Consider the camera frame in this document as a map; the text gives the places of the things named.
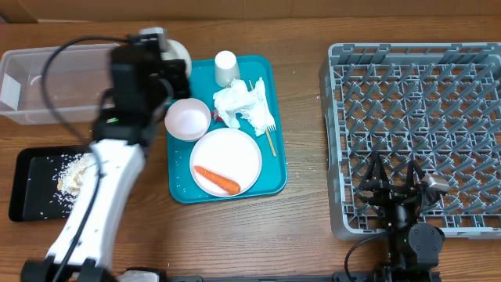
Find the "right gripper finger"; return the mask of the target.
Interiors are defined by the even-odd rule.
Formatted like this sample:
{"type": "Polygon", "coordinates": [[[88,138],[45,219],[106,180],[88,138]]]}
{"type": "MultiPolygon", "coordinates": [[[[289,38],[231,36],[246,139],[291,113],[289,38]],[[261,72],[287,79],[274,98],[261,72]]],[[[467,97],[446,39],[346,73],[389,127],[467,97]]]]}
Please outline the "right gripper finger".
{"type": "Polygon", "coordinates": [[[421,179],[425,176],[424,171],[420,168],[418,163],[414,160],[408,163],[407,174],[405,178],[405,187],[412,191],[422,191],[423,186],[421,179]],[[414,175],[417,174],[417,182],[415,182],[414,175]]]}
{"type": "Polygon", "coordinates": [[[378,152],[371,154],[371,161],[362,181],[359,184],[360,190],[389,190],[390,181],[384,170],[384,163],[378,152]]]}

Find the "white bowl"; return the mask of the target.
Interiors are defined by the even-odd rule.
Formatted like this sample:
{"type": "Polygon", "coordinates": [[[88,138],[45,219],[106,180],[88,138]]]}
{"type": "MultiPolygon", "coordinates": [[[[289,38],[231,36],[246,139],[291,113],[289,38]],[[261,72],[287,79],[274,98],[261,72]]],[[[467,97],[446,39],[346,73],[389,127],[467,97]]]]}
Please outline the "white bowl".
{"type": "Polygon", "coordinates": [[[167,50],[162,52],[163,60],[183,60],[186,65],[186,77],[190,77],[192,73],[192,60],[188,50],[180,42],[173,39],[166,40],[167,50]]]}
{"type": "Polygon", "coordinates": [[[198,99],[181,99],[170,105],[164,124],[171,136],[181,141],[194,142],[208,132],[211,112],[198,99]]]}

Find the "white round plate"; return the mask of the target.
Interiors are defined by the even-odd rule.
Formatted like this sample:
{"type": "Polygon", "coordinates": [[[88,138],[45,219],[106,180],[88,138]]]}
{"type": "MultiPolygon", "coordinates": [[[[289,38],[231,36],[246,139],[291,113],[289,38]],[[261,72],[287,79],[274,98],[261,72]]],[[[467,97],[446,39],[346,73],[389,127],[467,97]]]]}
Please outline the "white round plate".
{"type": "Polygon", "coordinates": [[[237,197],[258,180],[262,168],[261,150],[247,133],[233,128],[215,129],[199,139],[190,156],[189,168],[195,183],[215,197],[237,197]],[[223,175],[240,185],[231,195],[195,171],[195,166],[223,175]]]}

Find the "orange carrot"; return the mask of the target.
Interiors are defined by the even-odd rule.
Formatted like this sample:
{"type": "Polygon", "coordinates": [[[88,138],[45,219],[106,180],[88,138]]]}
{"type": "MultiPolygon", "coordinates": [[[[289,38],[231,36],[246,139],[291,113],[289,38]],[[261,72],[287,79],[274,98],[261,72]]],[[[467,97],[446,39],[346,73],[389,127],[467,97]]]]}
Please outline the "orange carrot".
{"type": "Polygon", "coordinates": [[[240,185],[237,182],[235,182],[231,179],[228,179],[223,175],[219,175],[215,172],[207,170],[206,168],[204,168],[202,166],[197,165],[194,167],[194,169],[196,172],[201,174],[205,179],[207,179],[210,182],[212,182],[213,184],[219,186],[225,192],[227,192],[231,195],[235,195],[235,194],[238,194],[240,192],[240,185]]]}

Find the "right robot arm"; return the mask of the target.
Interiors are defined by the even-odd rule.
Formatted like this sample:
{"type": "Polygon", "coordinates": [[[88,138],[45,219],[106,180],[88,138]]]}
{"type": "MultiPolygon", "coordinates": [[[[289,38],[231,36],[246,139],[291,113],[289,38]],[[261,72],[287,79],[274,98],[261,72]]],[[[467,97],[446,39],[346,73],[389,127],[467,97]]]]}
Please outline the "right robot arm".
{"type": "Polygon", "coordinates": [[[445,241],[443,231],[419,218],[427,206],[438,203],[450,185],[442,175],[426,174],[416,161],[409,161],[405,182],[395,185],[384,169],[378,153],[372,156],[362,177],[359,191],[370,192],[360,199],[377,207],[384,226],[361,241],[363,245],[379,237],[387,238],[388,263],[381,263],[371,273],[361,275],[363,281],[439,281],[440,274],[432,269],[439,263],[439,253],[445,241]]]}

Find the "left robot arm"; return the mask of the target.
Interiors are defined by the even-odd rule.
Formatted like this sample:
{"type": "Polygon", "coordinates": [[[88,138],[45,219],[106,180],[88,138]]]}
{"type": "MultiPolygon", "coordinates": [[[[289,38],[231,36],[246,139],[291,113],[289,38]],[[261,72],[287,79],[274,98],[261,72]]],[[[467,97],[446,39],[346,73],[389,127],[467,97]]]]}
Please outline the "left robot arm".
{"type": "Polygon", "coordinates": [[[28,260],[22,281],[115,281],[112,252],[124,206],[144,168],[165,106],[189,97],[192,60],[181,43],[129,43],[111,53],[113,86],[93,125],[92,155],[63,230],[42,260],[28,260]]]}

